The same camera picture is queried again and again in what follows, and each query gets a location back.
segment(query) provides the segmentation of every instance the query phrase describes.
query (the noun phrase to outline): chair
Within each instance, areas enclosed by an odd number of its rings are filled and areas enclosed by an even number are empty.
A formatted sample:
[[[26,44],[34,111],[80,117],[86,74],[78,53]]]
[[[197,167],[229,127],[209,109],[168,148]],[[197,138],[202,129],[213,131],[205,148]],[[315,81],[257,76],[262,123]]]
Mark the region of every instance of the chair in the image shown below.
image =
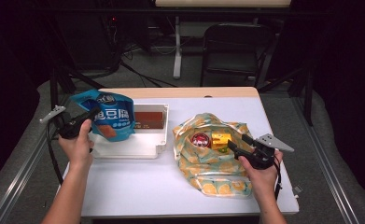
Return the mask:
[[[266,52],[275,34],[272,29],[257,24],[221,23],[204,33],[203,63],[200,86],[209,74],[259,77]]]

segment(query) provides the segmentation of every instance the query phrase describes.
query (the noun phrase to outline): chair seat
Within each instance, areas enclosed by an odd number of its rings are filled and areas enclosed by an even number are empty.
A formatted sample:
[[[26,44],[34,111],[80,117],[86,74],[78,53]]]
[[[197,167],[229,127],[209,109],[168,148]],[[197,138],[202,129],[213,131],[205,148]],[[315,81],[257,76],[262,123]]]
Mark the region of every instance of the chair seat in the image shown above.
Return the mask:
[[[206,70],[255,73],[258,71],[258,62],[255,53],[211,53]]]

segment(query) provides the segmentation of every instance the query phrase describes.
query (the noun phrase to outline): lemon pattern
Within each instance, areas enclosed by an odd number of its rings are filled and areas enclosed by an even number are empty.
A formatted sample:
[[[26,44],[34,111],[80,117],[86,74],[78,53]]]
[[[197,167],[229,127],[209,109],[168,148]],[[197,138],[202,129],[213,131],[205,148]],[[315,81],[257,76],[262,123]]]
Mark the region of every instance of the lemon pattern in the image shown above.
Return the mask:
[[[219,152],[208,147],[196,147],[190,139],[196,133],[211,136],[211,132],[229,133],[238,147],[249,148],[241,140],[243,133],[252,137],[245,123],[223,122],[211,113],[198,114],[192,119],[174,127],[175,159],[182,175],[203,194],[218,197],[248,196],[251,184],[243,178],[245,169],[234,159],[231,150]],[[241,176],[235,178],[213,178],[213,175]]]

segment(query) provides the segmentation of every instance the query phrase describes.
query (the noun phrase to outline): fabric bag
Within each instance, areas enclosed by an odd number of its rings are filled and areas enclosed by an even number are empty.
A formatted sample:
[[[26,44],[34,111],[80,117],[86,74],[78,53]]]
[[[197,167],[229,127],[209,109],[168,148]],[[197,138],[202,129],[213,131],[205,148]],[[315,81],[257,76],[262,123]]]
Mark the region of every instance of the fabric bag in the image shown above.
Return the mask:
[[[246,171],[227,148],[230,139],[253,151],[241,140],[243,133],[252,137],[245,123],[223,122],[211,113],[198,114],[174,127],[175,160],[189,183],[208,196],[249,196],[252,186]]]

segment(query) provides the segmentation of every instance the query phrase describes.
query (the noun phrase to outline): chair backrest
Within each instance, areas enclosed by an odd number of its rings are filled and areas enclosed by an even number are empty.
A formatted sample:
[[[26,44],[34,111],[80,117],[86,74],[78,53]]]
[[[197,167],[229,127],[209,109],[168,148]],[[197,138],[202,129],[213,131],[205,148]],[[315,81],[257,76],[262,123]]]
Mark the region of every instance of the chair backrest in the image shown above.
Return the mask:
[[[204,33],[204,49],[266,50],[274,41],[274,31],[264,25],[221,23],[210,26]]]

